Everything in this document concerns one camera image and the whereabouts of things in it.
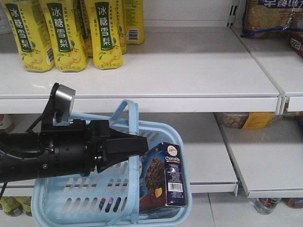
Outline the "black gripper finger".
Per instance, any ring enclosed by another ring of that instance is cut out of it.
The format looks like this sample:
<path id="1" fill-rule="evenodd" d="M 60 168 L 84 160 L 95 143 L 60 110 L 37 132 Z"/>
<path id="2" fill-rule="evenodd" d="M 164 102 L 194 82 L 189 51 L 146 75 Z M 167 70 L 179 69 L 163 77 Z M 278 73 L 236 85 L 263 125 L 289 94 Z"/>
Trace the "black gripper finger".
<path id="1" fill-rule="evenodd" d="M 147 139 L 107 139 L 97 146 L 98 172 L 127 161 L 132 156 L 142 156 L 148 151 Z"/>
<path id="2" fill-rule="evenodd" d="M 89 125 L 98 151 L 148 151 L 145 137 L 116 131 L 108 120 L 92 120 Z"/>

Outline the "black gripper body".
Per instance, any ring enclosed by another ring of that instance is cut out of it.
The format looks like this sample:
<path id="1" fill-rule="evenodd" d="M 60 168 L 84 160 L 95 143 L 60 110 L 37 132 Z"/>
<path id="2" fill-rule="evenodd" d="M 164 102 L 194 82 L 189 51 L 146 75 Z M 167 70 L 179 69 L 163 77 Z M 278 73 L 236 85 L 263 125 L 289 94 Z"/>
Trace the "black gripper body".
<path id="1" fill-rule="evenodd" d="M 104 156 L 104 121 L 75 119 L 69 125 L 42 122 L 38 176 L 88 176 Z"/>

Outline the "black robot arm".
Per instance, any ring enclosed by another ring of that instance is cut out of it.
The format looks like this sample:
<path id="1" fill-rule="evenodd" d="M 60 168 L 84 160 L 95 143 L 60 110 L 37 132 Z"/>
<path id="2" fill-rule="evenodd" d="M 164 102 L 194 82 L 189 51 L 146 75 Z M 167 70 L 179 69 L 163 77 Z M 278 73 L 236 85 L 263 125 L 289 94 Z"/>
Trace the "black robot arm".
<path id="1" fill-rule="evenodd" d="M 45 125 L 40 133 L 2 133 L 0 181 L 86 177 L 148 150 L 145 137 L 116 131 L 108 120 L 76 119 L 66 126 Z"/>

